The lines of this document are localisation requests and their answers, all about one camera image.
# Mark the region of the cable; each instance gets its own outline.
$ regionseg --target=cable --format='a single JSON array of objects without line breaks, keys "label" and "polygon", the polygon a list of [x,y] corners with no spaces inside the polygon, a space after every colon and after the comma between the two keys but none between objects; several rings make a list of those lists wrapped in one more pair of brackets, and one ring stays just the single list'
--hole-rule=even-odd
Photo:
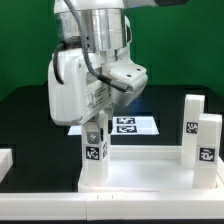
[{"label": "cable", "polygon": [[89,72],[93,76],[98,78],[100,81],[116,88],[119,91],[126,92],[127,90],[131,89],[131,87],[128,84],[117,81],[117,80],[111,80],[110,78],[96,72],[93,69],[92,63],[91,63],[90,58],[89,58],[88,37],[87,37],[87,33],[86,33],[86,29],[84,27],[84,24],[82,23],[82,20],[79,16],[77,10],[75,9],[73,4],[71,3],[71,1],[70,0],[64,0],[64,2],[68,6],[69,10],[71,11],[73,17],[75,18],[75,20],[78,24],[80,39],[81,39],[81,45],[82,45],[82,53],[83,53],[83,57],[84,57],[84,60],[85,60],[85,63],[86,63],[86,67],[88,68]]},{"label": "cable", "polygon": [[59,52],[67,49],[72,49],[72,48],[77,48],[81,47],[81,41],[80,38],[78,37],[73,37],[67,40],[62,41],[56,48],[54,52],[54,57],[53,57],[53,69],[54,69],[54,75],[58,83],[61,85],[64,85],[64,82],[61,79],[61,76],[58,71],[58,54]]}]

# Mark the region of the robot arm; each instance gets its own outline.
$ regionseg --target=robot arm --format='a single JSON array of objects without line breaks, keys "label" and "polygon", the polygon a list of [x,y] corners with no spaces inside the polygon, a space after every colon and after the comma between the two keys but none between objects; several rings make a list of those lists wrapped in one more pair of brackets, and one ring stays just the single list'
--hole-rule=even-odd
[{"label": "robot arm", "polygon": [[55,1],[59,37],[67,43],[54,54],[57,63],[49,66],[50,111],[56,124],[84,124],[111,103],[129,105],[143,91],[146,69],[130,59],[131,32],[123,12],[137,2],[160,6],[187,0]]},{"label": "robot arm", "polygon": [[123,0],[124,6],[127,8],[142,7],[142,6],[175,6],[183,5],[189,0]]}]

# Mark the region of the black tabletop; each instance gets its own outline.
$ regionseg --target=black tabletop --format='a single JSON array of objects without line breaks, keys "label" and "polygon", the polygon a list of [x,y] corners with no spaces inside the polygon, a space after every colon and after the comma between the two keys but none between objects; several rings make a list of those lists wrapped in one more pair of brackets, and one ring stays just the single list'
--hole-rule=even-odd
[{"label": "black tabletop", "polygon": [[[224,114],[224,100],[206,87],[147,86],[129,107],[116,107],[115,116],[153,116],[160,134],[112,136],[112,144],[181,145],[186,94],[205,95],[205,113]],[[14,165],[0,184],[0,193],[77,192],[81,137],[67,132],[68,127],[56,126],[50,117],[47,85],[19,88],[1,101],[0,148],[13,150]]]}]

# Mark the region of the paper sheet with markers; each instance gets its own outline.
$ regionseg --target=paper sheet with markers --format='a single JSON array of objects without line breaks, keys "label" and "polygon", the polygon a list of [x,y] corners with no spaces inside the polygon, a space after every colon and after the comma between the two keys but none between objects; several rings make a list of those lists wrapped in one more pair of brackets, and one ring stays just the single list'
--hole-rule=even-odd
[{"label": "paper sheet with markers", "polygon": [[[153,117],[114,117],[112,135],[158,135]],[[81,127],[73,126],[68,135],[81,135]]]}]

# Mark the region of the green wall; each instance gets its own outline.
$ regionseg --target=green wall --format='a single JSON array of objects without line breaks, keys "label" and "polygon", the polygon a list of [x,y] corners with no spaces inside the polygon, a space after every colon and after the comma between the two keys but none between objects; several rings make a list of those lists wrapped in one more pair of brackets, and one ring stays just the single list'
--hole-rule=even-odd
[{"label": "green wall", "polygon": [[[47,81],[57,44],[54,0],[1,0],[0,100],[19,86]],[[224,0],[190,0],[184,7],[126,10],[132,58],[149,84],[198,84],[224,97]]]}]

